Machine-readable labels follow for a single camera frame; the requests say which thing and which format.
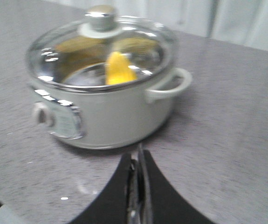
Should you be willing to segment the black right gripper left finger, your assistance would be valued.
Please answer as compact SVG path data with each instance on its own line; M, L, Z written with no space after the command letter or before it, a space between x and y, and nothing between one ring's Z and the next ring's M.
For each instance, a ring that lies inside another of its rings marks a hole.
M131 155L124 154L104 189L71 224L126 224Z

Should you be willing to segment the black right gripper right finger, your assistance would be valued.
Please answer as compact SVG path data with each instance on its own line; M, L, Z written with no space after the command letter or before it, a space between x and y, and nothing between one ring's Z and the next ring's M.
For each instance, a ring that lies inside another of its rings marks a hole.
M163 175L149 150L138 145L142 224L213 224L185 200Z

